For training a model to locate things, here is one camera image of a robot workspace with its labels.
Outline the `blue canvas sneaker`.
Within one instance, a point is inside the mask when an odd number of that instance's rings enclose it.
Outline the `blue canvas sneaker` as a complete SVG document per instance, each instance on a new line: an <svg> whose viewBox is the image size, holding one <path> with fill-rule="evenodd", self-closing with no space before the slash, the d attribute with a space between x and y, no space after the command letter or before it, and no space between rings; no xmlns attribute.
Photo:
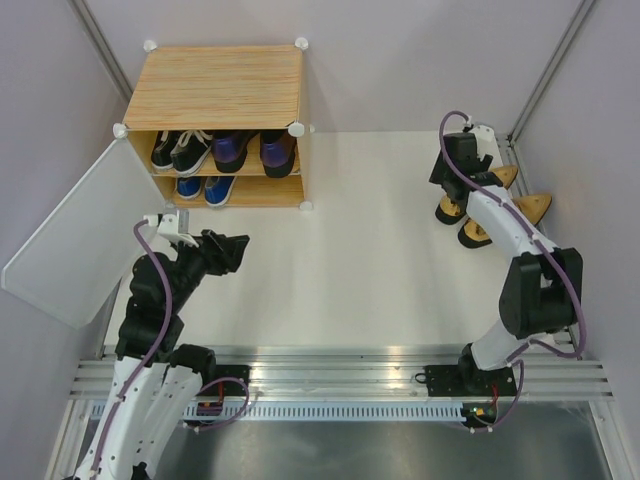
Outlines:
<svg viewBox="0 0 640 480"><path fill-rule="evenodd" d="M197 176L178 178L176 181L176 194L184 200L192 200L198 197L202 190L202 179Z"/></svg>
<svg viewBox="0 0 640 480"><path fill-rule="evenodd" d="M204 185L205 203L211 208L223 207L230 199L236 178L233 176L210 176Z"/></svg>

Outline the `purple loafer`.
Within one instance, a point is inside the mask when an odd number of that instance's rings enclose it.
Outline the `purple loafer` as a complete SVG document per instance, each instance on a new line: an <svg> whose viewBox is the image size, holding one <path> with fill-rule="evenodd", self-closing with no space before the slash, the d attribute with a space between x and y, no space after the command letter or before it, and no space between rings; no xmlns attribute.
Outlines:
<svg viewBox="0 0 640 480"><path fill-rule="evenodd" d="M264 130L260 133L260 159L270 178L288 176L294 166L296 138L287 130Z"/></svg>
<svg viewBox="0 0 640 480"><path fill-rule="evenodd" d="M257 130L217 130L211 141L211 154L216 169L221 173L239 171L246 160L248 145Z"/></svg>

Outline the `black canvas sneaker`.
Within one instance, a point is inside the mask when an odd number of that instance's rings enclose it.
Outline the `black canvas sneaker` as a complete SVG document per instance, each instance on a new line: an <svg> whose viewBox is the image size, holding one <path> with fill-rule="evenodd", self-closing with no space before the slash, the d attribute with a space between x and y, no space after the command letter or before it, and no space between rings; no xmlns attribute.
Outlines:
<svg viewBox="0 0 640 480"><path fill-rule="evenodd" d="M151 153L151 164L156 172L173 168L171 152L176 146L182 131L159 131Z"/></svg>
<svg viewBox="0 0 640 480"><path fill-rule="evenodd" d="M177 139L170 158L179 177L199 171L211 149L213 135L205 130L186 130Z"/></svg>

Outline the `frosted white cabinet door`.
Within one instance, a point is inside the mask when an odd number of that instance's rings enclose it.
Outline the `frosted white cabinet door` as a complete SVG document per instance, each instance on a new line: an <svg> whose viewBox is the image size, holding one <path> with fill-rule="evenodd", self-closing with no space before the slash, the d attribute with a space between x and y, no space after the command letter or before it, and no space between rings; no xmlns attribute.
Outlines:
<svg viewBox="0 0 640 480"><path fill-rule="evenodd" d="M134 225L164 206L134 147L115 140L4 266L1 286L79 329L141 255Z"/></svg>

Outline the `gold loafer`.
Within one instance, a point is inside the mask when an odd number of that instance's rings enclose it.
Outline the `gold loafer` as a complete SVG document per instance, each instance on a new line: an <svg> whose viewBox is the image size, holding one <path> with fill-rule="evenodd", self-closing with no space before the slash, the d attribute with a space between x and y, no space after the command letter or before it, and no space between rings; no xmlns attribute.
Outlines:
<svg viewBox="0 0 640 480"><path fill-rule="evenodd" d="M526 219L537 227L552 204L552 195L549 193L527 195L513 198L512 201ZM471 218L468 218L459 230L458 240L469 249L481 248L492 243L486 231Z"/></svg>
<svg viewBox="0 0 640 480"><path fill-rule="evenodd" d="M491 168L487 172L478 174L476 180L479 181L488 176L489 173L495 175L502 186L508 189L515 181L519 169L517 166L501 166L497 168ZM457 204L455 204L447 195L444 195L435 210L435 217L445 225L454 225L458 223L466 215L465 211Z"/></svg>

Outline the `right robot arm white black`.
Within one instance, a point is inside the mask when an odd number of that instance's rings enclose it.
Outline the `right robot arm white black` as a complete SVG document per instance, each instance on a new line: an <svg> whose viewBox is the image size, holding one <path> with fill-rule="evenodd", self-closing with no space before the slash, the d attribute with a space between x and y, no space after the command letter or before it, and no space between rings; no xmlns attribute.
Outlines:
<svg viewBox="0 0 640 480"><path fill-rule="evenodd" d="M459 242L468 249L495 245L509 261L496 323L464 347L455 366L426 368L434 396L514 394L512 362L580 319L582 257L538 230L551 195L510 196L518 169L492 167L492 156L483 150L489 137L489 129L480 127L442 135L429 178L445 192L436 218L446 225L464 223Z"/></svg>

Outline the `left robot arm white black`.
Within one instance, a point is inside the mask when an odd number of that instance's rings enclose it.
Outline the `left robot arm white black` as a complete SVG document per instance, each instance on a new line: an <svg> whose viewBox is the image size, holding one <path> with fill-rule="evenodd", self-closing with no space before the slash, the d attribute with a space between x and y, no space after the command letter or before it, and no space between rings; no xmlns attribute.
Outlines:
<svg viewBox="0 0 640 480"><path fill-rule="evenodd" d="M151 249L141 227L134 235L144 254L132 269L109 395L75 479L154 478L188 404L219 381L213 350L178 342L179 313L206 276L239 269L249 236L204 230L172 242L170 259Z"/></svg>

